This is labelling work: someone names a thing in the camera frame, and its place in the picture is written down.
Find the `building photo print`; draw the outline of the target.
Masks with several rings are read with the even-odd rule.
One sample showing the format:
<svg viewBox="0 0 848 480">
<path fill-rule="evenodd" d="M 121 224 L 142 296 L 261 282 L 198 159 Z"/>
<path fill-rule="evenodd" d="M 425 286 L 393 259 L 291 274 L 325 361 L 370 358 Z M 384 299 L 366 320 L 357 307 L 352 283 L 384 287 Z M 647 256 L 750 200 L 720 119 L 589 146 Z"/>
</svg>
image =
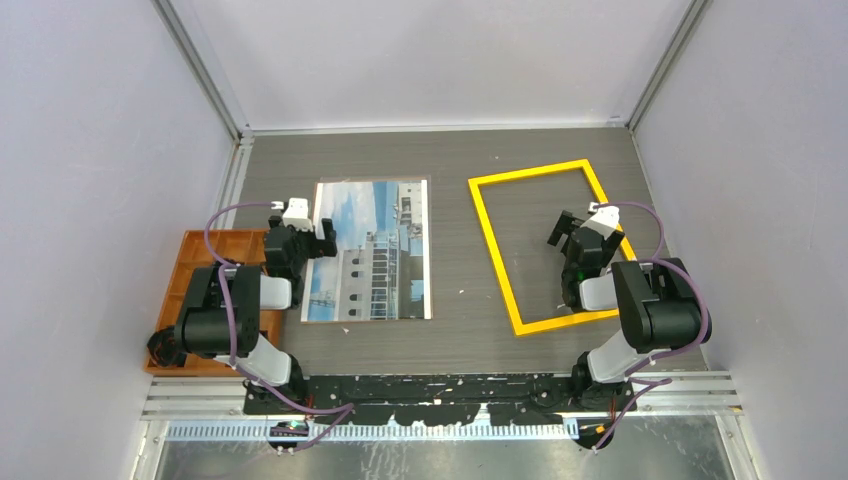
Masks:
<svg viewBox="0 0 848 480">
<path fill-rule="evenodd" d="M 308 262 L 302 323 L 432 318 L 427 178 L 322 181 L 313 218 L 338 252 Z"/>
</svg>

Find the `yellow wooden picture frame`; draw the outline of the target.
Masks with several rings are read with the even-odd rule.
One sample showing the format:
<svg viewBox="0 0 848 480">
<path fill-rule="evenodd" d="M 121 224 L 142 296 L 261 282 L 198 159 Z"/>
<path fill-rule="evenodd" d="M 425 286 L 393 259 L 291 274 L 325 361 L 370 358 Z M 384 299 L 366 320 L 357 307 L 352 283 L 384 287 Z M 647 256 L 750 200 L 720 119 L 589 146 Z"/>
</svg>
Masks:
<svg viewBox="0 0 848 480">
<path fill-rule="evenodd" d="M 487 185 L 507 183 L 569 171 L 581 171 L 597 202 L 607 202 L 607 195 L 588 159 L 577 159 L 544 166 L 530 167 L 508 172 L 494 173 L 468 179 L 472 202 L 481 225 L 485 244 L 489 252 L 494 273 L 506 308 L 513 333 L 516 337 L 568 328 L 580 324 L 615 318 L 617 309 L 588 311 L 561 315 L 531 323 L 522 320 L 520 310 L 508 277 L 501 251 L 491 224 L 481 188 Z"/>
</svg>

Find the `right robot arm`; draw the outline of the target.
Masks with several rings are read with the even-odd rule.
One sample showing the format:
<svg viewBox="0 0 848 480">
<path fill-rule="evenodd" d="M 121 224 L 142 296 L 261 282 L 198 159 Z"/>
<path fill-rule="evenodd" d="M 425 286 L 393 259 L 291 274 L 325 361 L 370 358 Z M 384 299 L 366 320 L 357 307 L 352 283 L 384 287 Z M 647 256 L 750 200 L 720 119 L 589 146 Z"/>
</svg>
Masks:
<svg viewBox="0 0 848 480">
<path fill-rule="evenodd" d="M 562 211 L 547 241 L 564 256 L 565 305 L 574 313 L 618 313 L 619 330 L 582 353 L 568 381 L 571 404 L 589 411 L 622 398 L 630 374 L 652 355 L 698 345 L 711 334 L 680 259 L 615 260 L 625 240 L 618 223 L 615 206 L 597 208 L 587 219 Z"/>
</svg>

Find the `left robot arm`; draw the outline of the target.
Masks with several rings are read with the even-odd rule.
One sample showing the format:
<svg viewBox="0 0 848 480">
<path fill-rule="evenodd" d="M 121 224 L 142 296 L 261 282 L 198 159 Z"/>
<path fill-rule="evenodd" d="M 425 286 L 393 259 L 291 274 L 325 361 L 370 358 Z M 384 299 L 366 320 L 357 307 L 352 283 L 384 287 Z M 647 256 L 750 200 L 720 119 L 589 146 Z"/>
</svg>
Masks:
<svg viewBox="0 0 848 480">
<path fill-rule="evenodd" d="M 176 347 L 201 358 L 234 365 L 254 383 L 270 385 L 268 400 L 280 412 L 298 412 L 307 382 L 292 355 L 260 333 L 264 311 L 302 306 L 308 261 L 337 255 L 331 219 L 320 221 L 322 237 L 269 218 L 261 265 L 217 262 L 193 271 L 174 327 Z"/>
</svg>

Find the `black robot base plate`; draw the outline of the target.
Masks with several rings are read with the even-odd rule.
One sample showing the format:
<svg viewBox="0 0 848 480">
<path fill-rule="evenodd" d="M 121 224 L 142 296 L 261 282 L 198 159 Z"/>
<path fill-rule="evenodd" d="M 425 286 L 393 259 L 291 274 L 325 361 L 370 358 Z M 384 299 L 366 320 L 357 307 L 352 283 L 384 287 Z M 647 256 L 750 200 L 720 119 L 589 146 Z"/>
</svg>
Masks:
<svg viewBox="0 0 848 480">
<path fill-rule="evenodd" d="M 314 375 L 283 394 L 328 425 L 465 426 L 487 415 L 493 426 L 549 425 L 566 413 L 609 417 L 630 401 L 629 383 L 594 384 L 553 373 Z"/>
</svg>

